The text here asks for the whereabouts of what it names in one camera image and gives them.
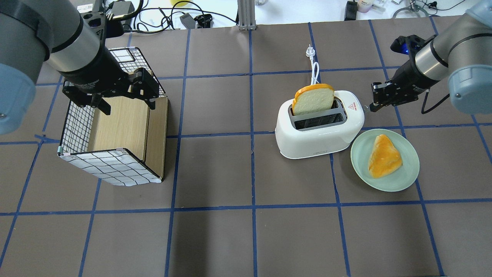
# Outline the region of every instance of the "bread slice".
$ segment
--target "bread slice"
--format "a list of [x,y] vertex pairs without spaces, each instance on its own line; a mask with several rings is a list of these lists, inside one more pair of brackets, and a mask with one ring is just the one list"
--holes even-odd
[[376,137],[369,158],[369,173],[373,178],[381,178],[395,172],[403,164],[400,152],[391,140],[381,134]]
[[300,115],[330,109],[334,99],[333,87],[328,84],[306,86],[296,92],[292,114]]

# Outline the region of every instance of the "light green plate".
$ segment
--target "light green plate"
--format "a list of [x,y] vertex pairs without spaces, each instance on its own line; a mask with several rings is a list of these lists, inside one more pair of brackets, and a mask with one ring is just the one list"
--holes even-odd
[[[368,163],[372,146],[376,137],[385,134],[400,152],[403,165],[395,172],[381,178],[373,178],[369,174]],[[357,175],[369,186],[382,191],[400,191],[411,186],[417,179],[420,170],[417,152],[400,134],[386,129],[372,129],[360,134],[350,149],[350,160]]]

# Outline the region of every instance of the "toaster power cord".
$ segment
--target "toaster power cord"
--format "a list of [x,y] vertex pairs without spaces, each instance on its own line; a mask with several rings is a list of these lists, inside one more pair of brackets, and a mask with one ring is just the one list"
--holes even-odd
[[314,61],[314,55],[316,55],[316,51],[310,44],[306,50],[306,56],[309,57],[309,60],[311,61],[311,85],[318,82],[319,75],[319,63]]

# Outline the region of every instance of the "tiled surface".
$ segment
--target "tiled surface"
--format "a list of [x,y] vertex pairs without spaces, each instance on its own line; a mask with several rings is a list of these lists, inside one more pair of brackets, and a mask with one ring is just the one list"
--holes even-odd
[[251,210],[174,217],[169,276],[253,276]]
[[82,276],[163,276],[168,225],[168,212],[97,214]]
[[491,203],[428,205],[427,212],[448,276],[487,276],[492,272]]
[[337,208],[256,210],[259,276],[345,276]]
[[20,216],[0,276],[77,276],[89,219],[87,214]]
[[438,276],[420,205],[342,208],[352,276]]
[[[440,32],[455,18],[433,20]],[[490,115],[449,102],[420,115],[423,95],[366,114],[362,132],[404,134],[419,155],[418,181],[396,193],[363,183],[350,149],[288,160],[277,148],[278,108],[309,83],[311,35],[321,80],[369,104],[370,84],[395,71],[383,64],[406,61],[389,45],[411,34],[433,34],[431,20],[108,39],[140,47],[170,100],[164,183],[134,187],[57,157],[67,100],[43,67],[23,126],[0,137],[0,277],[487,275]],[[434,86],[429,106],[446,93]]]

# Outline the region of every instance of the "wooden panel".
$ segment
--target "wooden panel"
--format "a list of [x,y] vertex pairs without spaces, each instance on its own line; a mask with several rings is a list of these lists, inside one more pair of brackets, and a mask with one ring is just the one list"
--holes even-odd
[[149,113],[149,129],[147,132],[145,164],[160,177],[164,176],[167,105],[167,97],[160,97],[155,100],[155,110],[150,110]]
[[111,105],[111,115],[95,111],[88,151],[122,147],[144,160],[149,107],[142,100],[126,97],[105,100]]

